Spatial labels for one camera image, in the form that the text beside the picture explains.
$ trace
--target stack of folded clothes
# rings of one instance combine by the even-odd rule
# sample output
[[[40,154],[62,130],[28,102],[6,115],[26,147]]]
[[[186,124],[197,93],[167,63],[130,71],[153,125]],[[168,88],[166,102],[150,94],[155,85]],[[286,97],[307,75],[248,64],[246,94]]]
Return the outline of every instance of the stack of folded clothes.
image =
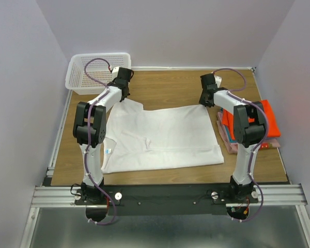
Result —
[[[276,124],[271,105],[269,104],[268,100],[262,100],[261,103],[263,104],[264,112],[267,115],[270,127],[266,142],[261,145],[260,149],[280,147],[280,144],[276,138],[280,137],[281,133]],[[233,134],[233,115],[228,111],[221,109],[217,113],[217,118],[219,134],[224,141],[228,153],[237,153],[238,143],[235,141]]]

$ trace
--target white plastic basket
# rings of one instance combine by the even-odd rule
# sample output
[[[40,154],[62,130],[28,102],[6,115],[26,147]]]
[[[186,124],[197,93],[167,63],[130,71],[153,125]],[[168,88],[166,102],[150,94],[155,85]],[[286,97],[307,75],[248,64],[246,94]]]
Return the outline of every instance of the white plastic basket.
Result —
[[[112,68],[121,66],[131,69],[131,57],[128,53],[90,53],[74,55],[69,63],[66,75],[66,88],[72,89],[79,95],[100,94],[104,86],[89,79],[84,73],[84,67],[87,62],[94,58],[106,59]],[[95,79],[103,83],[109,83],[112,75],[108,70],[106,62],[95,60],[87,66],[87,72]]]

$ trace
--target gray wall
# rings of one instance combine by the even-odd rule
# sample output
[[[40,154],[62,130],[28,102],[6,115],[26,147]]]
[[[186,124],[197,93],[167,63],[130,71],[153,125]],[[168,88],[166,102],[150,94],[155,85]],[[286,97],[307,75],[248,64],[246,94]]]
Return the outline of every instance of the gray wall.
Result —
[[[63,111],[67,60],[34,0],[0,1],[0,248],[19,247]]]
[[[294,0],[37,0],[68,60],[131,54],[133,66],[255,66]]]
[[[256,69],[282,131],[289,178],[302,183],[310,216],[310,0],[296,0]]]

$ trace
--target wooden table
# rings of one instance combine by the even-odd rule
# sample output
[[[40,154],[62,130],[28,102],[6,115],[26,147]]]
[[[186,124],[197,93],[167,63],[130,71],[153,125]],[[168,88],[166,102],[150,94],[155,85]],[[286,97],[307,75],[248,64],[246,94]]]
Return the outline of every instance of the wooden table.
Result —
[[[201,94],[200,76],[210,71],[136,71],[130,83],[129,99],[140,102],[145,110],[158,110],[198,104]],[[236,92],[251,101],[260,100],[251,71],[241,71],[247,79],[247,88]],[[231,71],[220,71],[222,85],[228,89],[240,88],[243,81]],[[83,179],[82,153],[72,135],[76,105],[95,96],[79,96],[73,92],[51,185],[72,185]],[[105,184],[159,184],[159,183],[215,183],[228,182],[236,165],[236,154],[228,154],[216,125],[219,107],[208,112],[224,156],[225,163],[190,168],[146,170],[104,175]],[[255,164],[255,180],[259,182],[286,182],[287,177],[277,149],[260,150]]]

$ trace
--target red object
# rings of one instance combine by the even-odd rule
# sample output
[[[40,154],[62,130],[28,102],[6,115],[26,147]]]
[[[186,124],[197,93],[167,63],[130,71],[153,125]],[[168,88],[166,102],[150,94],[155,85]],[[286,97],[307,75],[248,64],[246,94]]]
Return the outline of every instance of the red object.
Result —
[[[274,112],[271,108],[271,105],[269,104],[268,100],[261,100],[261,103],[263,104],[264,112],[267,115],[268,121],[269,121],[269,134],[268,137],[274,138],[274,137],[280,137],[281,132],[277,126],[277,123],[275,121]],[[234,134],[233,134],[233,115],[229,113],[226,110],[223,110],[223,120],[222,124],[227,126],[229,129],[229,133],[232,137],[232,139],[235,140]]]
[[[109,213],[109,198],[108,197],[106,198],[107,198],[107,213]]]

